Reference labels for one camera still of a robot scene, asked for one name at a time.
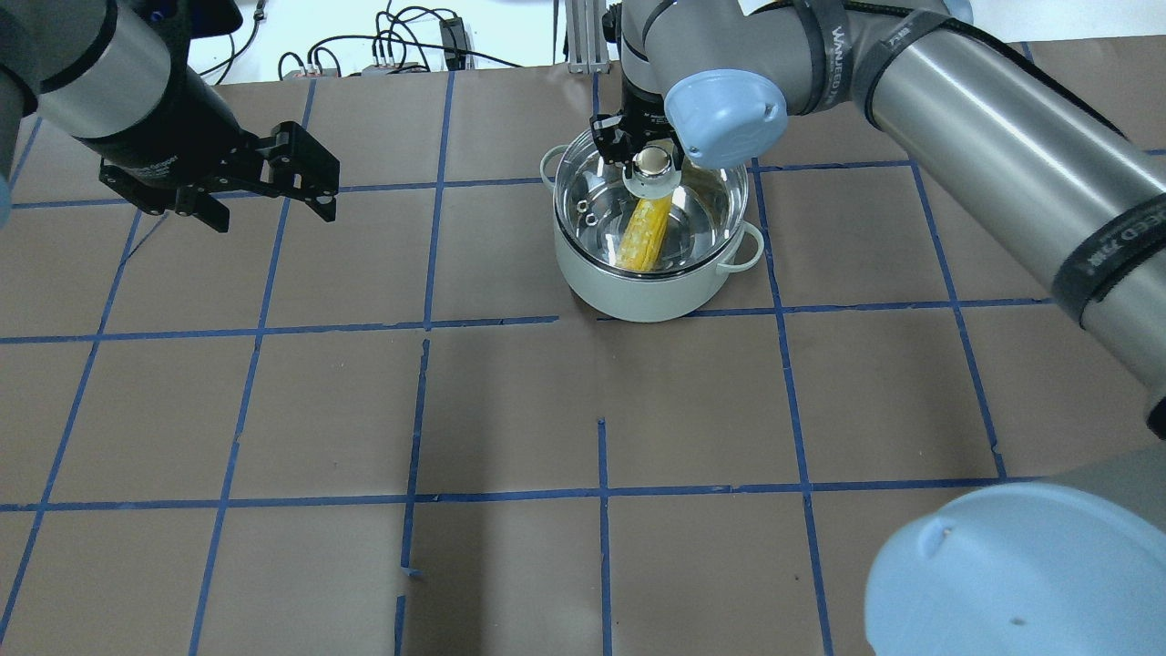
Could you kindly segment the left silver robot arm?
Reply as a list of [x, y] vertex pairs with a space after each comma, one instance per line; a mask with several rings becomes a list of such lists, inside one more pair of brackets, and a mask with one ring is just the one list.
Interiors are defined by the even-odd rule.
[[337, 216], [338, 158], [295, 121], [243, 128], [189, 66], [192, 41], [244, 24], [234, 1], [5, 1], [3, 163], [37, 115], [99, 155], [99, 179], [150, 216], [229, 231], [217, 192], [302, 202]]

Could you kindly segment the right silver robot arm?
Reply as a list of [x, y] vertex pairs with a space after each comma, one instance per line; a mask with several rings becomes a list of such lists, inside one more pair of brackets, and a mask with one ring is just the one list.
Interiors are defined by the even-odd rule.
[[[1163, 436], [1163, 165], [965, 1], [625, 1], [600, 154], [654, 179], [649, 142], [731, 168], [791, 117], [854, 101], [1149, 390]], [[878, 655], [1161, 655], [1163, 445], [971, 491], [872, 563]]]

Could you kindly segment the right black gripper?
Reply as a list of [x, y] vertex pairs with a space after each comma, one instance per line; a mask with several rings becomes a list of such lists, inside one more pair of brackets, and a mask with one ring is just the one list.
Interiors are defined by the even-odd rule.
[[682, 178], [687, 150], [665, 115], [663, 96], [635, 86], [628, 78], [620, 80], [620, 107], [609, 113], [597, 112], [588, 121], [588, 132], [600, 158], [620, 174], [649, 144], [662, 142], [670, 153], [670, 167]]

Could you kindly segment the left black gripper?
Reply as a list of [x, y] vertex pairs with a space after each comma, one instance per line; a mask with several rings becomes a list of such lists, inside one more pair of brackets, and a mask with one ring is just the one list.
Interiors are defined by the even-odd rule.
[[100, 182], [152, 216], [171, 210], [225, 233], [230, 211], [212, 193], [243, 190], [298, 200], [319, 219], [337, 220], [339, 160], [295, 121], [254, 136], [192, 69], [173, 72], [159, 106], [100, 137], [98, 153]]

